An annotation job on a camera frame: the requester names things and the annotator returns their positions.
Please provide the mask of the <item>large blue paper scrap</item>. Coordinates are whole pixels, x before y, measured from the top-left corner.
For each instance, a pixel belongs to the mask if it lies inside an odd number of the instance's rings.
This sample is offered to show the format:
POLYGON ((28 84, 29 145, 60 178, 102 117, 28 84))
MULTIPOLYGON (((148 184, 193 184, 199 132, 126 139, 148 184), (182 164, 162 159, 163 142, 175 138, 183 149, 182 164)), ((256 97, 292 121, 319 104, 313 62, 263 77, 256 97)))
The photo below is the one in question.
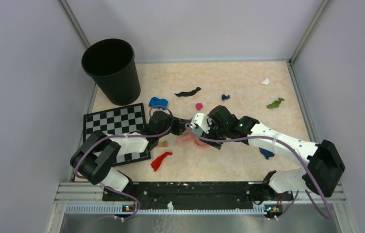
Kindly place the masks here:
POLYGON ((259 148, 259 152, 267 159, 269 160, 270 158, 274 157, 275 154, 269 150, 265 150, 263 148, 259 148))

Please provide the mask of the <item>white paper scrap near wall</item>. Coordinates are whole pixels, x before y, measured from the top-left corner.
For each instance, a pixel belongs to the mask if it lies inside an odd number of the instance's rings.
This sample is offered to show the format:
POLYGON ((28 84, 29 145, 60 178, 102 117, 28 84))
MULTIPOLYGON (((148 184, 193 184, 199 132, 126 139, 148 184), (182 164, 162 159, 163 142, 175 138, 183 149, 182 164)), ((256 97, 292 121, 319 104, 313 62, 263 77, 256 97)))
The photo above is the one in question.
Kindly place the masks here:
POLYGON ((269 85, 270 84, 270 80, 268 78, 265 78, 264 80, 262 80, 260 82, 261 85, 269 85))

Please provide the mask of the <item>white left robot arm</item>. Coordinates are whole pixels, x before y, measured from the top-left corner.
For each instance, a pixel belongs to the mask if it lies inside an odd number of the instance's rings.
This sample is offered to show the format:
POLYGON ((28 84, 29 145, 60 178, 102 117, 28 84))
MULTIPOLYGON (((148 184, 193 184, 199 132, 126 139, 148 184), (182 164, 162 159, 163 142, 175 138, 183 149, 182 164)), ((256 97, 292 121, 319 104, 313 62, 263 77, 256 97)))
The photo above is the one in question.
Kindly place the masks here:
POLYGON ((145 153, 154 149, 159 139, 168 134, 182 135, 190 119, 181 119, 171 114, 156 111, 148 124, 136 132, 105 134, 95 131, 86 139, 70 159, 75 175, 94 185, 107 186, 114 190, 120 200, 132 196, 131 179, 114 169, 119 155, 145 153))

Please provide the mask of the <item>pink plastic dustpan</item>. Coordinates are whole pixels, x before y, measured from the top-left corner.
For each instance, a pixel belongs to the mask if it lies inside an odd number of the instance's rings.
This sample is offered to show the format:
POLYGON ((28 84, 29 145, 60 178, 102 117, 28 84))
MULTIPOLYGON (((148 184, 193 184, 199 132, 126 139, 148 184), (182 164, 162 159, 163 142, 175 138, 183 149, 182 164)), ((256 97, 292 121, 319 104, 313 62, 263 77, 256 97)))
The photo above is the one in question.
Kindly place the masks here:
POLYGON ((197 147, 199 149, 204 149, 204 148, 207 148, 210 146, 210 145, 200 141, 199 138, 193 136, 192 134, 186 134, 186 135, 178 137, 176 139, 176 143, 177 144, 191 143, 192 145, 194 145, 195 147, 197 147))

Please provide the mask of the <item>green paper scrap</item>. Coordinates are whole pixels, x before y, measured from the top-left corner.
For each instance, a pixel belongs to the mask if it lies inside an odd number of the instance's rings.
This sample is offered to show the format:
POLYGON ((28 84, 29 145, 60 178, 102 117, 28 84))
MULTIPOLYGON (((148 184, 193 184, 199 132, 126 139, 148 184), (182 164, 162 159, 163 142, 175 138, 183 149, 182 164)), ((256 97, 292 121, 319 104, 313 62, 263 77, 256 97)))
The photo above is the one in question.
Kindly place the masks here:
POLYGON ((272 103, 266 105, 267 109, 275 109, 275 108, 279 108, 280 104, 285 101, 284 98, 277 98, 275 101, 273 101, 272 103))

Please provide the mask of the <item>black and grey checkerboard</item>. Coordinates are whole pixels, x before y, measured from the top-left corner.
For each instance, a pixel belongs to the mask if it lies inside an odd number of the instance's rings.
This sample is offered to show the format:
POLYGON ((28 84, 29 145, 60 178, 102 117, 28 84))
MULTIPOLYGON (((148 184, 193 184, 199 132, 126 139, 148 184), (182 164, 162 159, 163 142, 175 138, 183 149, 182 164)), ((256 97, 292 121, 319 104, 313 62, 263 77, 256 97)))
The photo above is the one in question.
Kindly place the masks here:
POLYGON ((90 113, 83 116, 83 142, 94 131, 105 134, 132 133, 146 124, 142 103, 90 113))

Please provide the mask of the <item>blue toy car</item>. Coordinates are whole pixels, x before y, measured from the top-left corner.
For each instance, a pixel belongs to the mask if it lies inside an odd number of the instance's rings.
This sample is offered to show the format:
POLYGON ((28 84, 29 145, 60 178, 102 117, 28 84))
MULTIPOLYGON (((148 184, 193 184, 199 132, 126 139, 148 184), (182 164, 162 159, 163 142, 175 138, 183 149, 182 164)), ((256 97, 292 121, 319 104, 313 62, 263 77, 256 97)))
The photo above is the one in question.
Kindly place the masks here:
POLYGON ((152 97, 149 101, 149 107, 164 109, 168 106, 168 100, 152 97))

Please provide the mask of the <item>small dark blue scrap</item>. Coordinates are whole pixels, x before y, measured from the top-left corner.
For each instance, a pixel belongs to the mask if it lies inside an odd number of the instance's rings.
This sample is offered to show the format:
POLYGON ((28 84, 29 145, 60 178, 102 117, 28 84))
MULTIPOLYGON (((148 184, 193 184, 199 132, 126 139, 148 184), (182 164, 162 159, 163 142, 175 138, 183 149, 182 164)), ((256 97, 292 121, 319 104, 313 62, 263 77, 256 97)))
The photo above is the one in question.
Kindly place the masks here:
POLYGON ((230 99, 230 98, 231 98, 231 97, 230 97, 230 95, 225 95, 225 94, 221 95, 221 99, 222 99, 223 101, 228 100, 228 99, 230 99))

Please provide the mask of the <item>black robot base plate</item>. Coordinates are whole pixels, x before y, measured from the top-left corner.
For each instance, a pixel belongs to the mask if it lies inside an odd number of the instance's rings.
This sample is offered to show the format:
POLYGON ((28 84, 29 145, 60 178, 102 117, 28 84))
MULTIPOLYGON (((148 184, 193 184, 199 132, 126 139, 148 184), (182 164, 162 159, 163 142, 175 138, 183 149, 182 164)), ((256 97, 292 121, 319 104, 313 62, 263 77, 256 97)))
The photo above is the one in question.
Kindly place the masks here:
POLYGON ((169 203, 176 210, 248 210, 294 198, 266 182, 133 182, 124 193, 138 199, 143 210, 165 209, 169 203))

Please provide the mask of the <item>red paper scrap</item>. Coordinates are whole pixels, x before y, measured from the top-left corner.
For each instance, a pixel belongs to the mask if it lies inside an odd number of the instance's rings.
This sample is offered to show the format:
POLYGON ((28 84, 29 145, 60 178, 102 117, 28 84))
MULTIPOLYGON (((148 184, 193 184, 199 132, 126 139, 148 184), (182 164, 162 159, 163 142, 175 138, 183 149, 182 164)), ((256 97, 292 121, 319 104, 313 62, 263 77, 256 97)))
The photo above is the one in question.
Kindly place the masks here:
POLYGON ((173 154, 172 152, 167 151, 158 156, 156 159, 154 159, 150 164, 153 171, 156 172, 160 168, 163 160, 168 156, 171 156, 172 154, 173 154))

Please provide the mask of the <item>magenta paper scrap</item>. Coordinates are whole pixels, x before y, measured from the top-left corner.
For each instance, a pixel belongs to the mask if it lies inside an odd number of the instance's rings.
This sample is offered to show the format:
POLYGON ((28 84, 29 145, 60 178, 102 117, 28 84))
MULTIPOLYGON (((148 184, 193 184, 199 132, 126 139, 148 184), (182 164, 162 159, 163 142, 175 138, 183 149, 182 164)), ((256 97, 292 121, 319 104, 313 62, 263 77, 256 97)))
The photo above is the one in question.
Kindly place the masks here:
POLYGON ((203 104, 202 103, 196 103, 195 108, 196 108, 196 110, 199 111, 203 108, 203 104))

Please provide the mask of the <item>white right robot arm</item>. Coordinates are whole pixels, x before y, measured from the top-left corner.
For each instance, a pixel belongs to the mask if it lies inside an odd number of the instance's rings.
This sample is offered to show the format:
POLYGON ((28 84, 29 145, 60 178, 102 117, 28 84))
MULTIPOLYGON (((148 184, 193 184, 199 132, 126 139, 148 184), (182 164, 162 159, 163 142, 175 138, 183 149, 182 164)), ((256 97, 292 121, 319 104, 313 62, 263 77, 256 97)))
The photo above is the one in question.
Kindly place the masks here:
POLYGON ((225 106, 219 105, 210 113, 196 113, 189 125, 200 141, 220 149, 225 142, 241 142, 280 155, 299 168, 274 171, 261 187, 267 200, 281 193, 310 190, 329 198, 334 193, 346 167, 335 144, 304 141, 280 133, 249 116, 237 118, 225 106))

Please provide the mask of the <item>black plastic trash bin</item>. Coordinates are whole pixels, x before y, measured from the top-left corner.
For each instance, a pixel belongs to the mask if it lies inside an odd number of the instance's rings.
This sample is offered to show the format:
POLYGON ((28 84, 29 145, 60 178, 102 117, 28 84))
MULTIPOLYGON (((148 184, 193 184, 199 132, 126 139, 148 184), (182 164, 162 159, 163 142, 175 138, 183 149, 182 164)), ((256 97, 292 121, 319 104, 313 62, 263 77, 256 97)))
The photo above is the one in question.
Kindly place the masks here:
POLYGON ((135 102, 141 93, 134 59, 128 42, 110 38, 87 48, 81 65, 111 103, 125 106, 135 102))

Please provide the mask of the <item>brown curved wooden piece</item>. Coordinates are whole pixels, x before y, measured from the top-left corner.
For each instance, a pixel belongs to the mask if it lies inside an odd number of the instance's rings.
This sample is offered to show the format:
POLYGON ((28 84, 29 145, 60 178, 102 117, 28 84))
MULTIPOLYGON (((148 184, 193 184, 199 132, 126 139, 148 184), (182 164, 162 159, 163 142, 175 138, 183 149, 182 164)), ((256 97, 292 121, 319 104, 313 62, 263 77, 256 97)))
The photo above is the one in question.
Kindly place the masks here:
POLYGON ((168 147, 168 142, 167 141, 159 141, 157 144, 158 148, 167 148, 168 147))

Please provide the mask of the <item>long black paper scrap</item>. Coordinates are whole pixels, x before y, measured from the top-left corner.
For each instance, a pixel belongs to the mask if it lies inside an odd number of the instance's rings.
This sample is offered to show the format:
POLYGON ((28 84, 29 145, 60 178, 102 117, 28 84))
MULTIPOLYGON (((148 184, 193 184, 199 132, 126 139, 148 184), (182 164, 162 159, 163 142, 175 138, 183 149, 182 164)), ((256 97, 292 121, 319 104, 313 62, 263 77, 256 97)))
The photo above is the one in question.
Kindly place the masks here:
POLYGON ((195 95, 196 93, 198 93, 201 90, 200 87, 196 87, 195 89, 191 90, 191 91, 182 91, 180 93, 175 93, 174 95, 177 97, 190 97, 195 95))

